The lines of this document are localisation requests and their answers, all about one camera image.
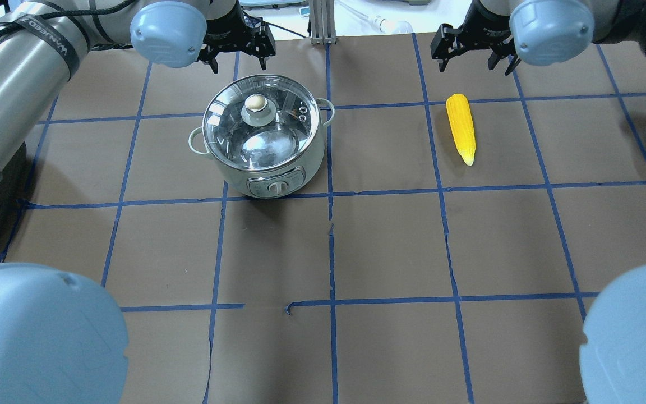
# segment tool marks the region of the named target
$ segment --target transparent lid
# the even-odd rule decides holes
[[[203,130],[208,148],[220,161],[243,171],[264,171],[303,153],[319,119],[315,98],[303,85],[287,77],[258,75],[221,90],[208,105]]]

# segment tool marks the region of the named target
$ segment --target pot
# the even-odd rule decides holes
[[[320,105],[331,109],[323,122]],[[257,75],[232,82],[208,105],[189,148],[213,159],[231,187],[255,198],[298,191],[313,178],[325,152],[333,103],[316,99],[284,76]],[[195,148],[203,135],[205,151]]]

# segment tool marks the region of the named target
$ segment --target light blue joint cover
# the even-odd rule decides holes
[[[590,404],[646,404],[646,266],[615,279],[597,296],[580,347]]]
[[[37,264],[0,264],[0,404],[116,404],[128,334],[91,279]]]
[[[527,0],[510,15],[515,50],[523,61],[548,66],[572,59],[587,48],[594,16],[580,0]]]
[[[136,13],[130,32],[131,44],[149,61],[185,67],[198,59],[206,18],[187,3],[157,2]]]

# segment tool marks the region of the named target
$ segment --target pot handle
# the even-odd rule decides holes
[[[330,123],[333,122],[333,118],[335,117],[335,106],[329,100],[316,99],[316,105],[320,105],[321,103],[327,105],[328,108],[330,108],[330,118],[325,123],[323,123],[323,128],[327,128],[328,126],[330,126]]]
[[[211,155],[211,151],[208,150],[208,146],[206,145],[205,141],[203,143],[203,146],[206,149],[206,151],[199,151],[193,146],[194,138],[198,135],[201,135],[202,133],[203,133],[203,126],[198,126],[198,128],[195,128],[194,130],[191,131],[191,133],[189,134],[189,149],[191,149],[193,153],[201,154],[206,158],[212,158],[213,156]]]

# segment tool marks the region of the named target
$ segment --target yellow corn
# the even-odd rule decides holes
[[[472,166],[475,161],[475,128],[472,126],[470,104],[465,95],[453,94],[445,102],[445,108],[458,154],[465,164]]]

